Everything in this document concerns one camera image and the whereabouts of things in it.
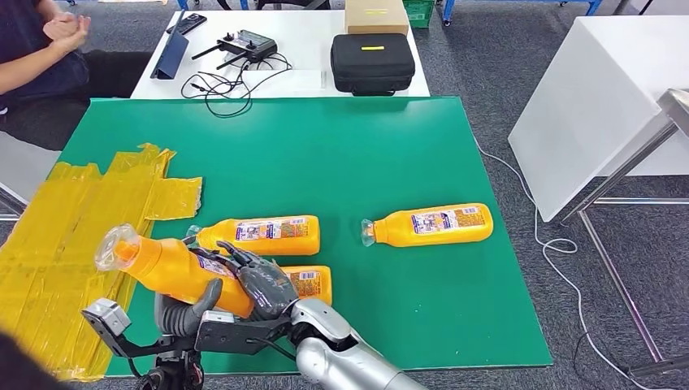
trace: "phone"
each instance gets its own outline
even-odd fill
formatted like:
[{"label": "phone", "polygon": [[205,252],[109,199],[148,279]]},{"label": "phone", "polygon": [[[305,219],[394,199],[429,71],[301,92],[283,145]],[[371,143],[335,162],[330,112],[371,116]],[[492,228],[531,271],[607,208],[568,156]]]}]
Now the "phone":
[{"label": "phone", "polygon": [[[206,22],[208,18],[205,16],[201,16],[199,14],[191,14],[187,16],[186,18],[182,19],[180,24],[177,25],[177,31],[180,32],[180,34],[184,35],[192,30],[194,30],[196,27],[202,25],[204,22]],[[165,30],[166,33],[172,33],[172,29],[175,26],[172,26]]]}]

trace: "clear bottle cap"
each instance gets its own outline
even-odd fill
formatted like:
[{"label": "clear bottle cap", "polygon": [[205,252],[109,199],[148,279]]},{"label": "clear bottle cap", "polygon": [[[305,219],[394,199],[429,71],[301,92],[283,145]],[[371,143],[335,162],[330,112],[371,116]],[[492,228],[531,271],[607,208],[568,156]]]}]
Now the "clear bottle cap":
[{"label": "clear bottle cap", "polygon": [[364,246],[371,246],[375,243],[373,223],[368,219],[362,220],[362,243]]},{"label": "clear bottle cap", "polygon": [[187,245],[187,248],[193,249],[200,247],[198,243],[198,233],[201,232],[201,229],[202,228],[198,225],[192,225],[187,229],[187,235],[182,240]]},{"label": "clear bottle cap", "polygon": [[100,271],[120,270],[132,265],[139,253],[141,238],[129,223],[113,227],[96,250],[93,262]]}]

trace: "orange bottle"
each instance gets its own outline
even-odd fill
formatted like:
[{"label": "orange bottle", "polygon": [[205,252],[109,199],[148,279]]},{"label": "orange bottle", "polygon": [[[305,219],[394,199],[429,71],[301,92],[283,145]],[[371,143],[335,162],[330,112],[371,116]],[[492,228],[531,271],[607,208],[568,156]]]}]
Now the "orange bottle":
[{"label": "orange bottle", "polygon": [[493,219],[482,203],[397,211],[371,222],[362,221],[365,246],[381,242],[392,246],[455,244],[481,241],[493,231]]},{"label": "orange bottle", "polygon": [[[94,261],[101,271],[121,270],[146,288],[193,304],[209,281],[223,280],[220,309],[246,318],[254,308],[241,284],[223,264],[197,256],[174,238],[152,240],[137,234],[128,223],[112,228],[103,238]],[[327,266],[286,266],[300,298],[317,297],[332,303],[332,282]]]},{"label": "orange bottle", "polygon": [[211,227],[189,228],[187,236],[196,236],[199,246],[218,249],[217,241],[227,241],[255,254],[311,255],[320,249],[319,219],[313,215],[294,217],[225,219]]}]

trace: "bottle label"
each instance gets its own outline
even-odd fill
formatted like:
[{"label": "bottle label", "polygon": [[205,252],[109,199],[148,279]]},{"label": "bottle label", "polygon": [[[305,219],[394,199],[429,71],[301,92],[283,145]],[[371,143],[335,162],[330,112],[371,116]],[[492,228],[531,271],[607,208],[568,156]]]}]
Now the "bottle label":
[{"label": "bottle label", "polygon": [[303,237],[309,234],[306,218],[266,219],[237,224],[236,240],[270,240],[274,238]]},{"label": "bottle label", "polygon": [[300,298],[315,297],[323,289],[321,273],[318,271],[289,272],[287,277],[294,284]]},{"label": "bottle label", "polygon": [[214,272],[219,275],[223,276],[229,276],[231,278],[235,278],[234,274],[223,264],[220,264],[219,262],[210,260],[209,258],[202,258],[201,256],[198,256],[198,265],[201,266],[206,271]]},{"label": "bottle label", "polygon": [[485,221],[481,210],[473,206],[413,214],[411,223],[416,234],[427,234],[452,231],[469,226],[481,226]]}]

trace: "yellow plastic sheet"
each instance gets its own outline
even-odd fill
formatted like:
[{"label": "yellow plastic sheet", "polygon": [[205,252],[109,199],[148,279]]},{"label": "yellow plastic sheet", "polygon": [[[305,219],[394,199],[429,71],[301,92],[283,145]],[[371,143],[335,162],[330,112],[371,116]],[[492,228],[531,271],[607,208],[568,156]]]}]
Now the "yellow plastic sheet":
[{"label": "yellow plastic sheet", "polygon": [[93,254],[105,233],[131,223],[149,235],[155,219],[193,217],[201,178],[164,179],[175,155],[156,145],[95,164],[59,162],[0,249],[0,328],[60,379],[101,378],[110,350],[80,311],[99,297],[128,308],[136,281],[100,272]]}]

